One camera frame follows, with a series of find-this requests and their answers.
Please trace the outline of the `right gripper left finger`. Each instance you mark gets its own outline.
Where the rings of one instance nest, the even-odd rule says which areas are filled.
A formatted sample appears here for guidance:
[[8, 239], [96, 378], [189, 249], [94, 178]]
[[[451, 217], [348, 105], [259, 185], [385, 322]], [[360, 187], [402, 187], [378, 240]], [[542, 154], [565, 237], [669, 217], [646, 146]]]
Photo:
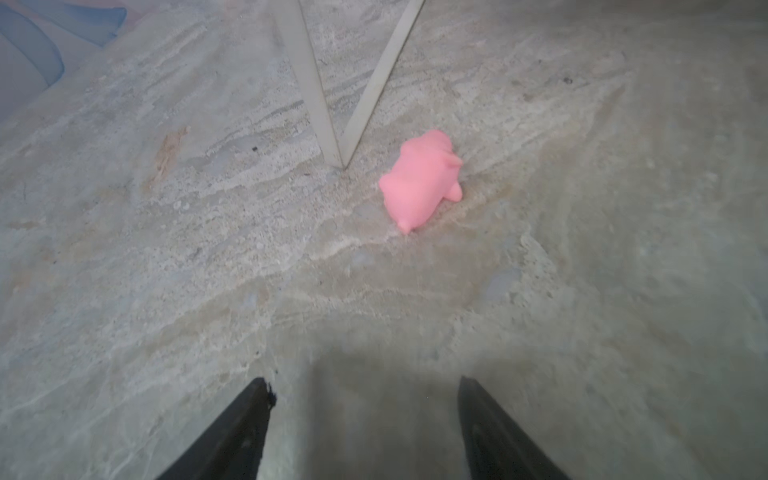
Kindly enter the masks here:
[[253, 379], [159, 480], [255, 480], [276, 395]]

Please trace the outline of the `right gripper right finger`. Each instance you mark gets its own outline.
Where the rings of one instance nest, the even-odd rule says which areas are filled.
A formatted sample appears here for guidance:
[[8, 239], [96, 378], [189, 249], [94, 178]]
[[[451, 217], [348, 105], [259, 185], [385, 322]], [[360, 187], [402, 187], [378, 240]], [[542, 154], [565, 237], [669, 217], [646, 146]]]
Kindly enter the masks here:
[[568, 480], [475, 379], [463, 376], [458, 415], [473, 480]]

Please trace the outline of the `pink pig toy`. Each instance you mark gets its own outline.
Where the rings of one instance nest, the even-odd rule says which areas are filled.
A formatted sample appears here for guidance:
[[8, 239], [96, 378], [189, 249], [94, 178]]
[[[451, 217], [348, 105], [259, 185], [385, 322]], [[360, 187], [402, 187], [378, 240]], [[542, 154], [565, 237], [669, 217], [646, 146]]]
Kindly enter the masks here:
[[462, 200], [462, 166], [450, 138], [440, 130], [403, 143], [392, 169], [378, 182], [385, 208], [402, 233], [424, 225], [442, 201]]

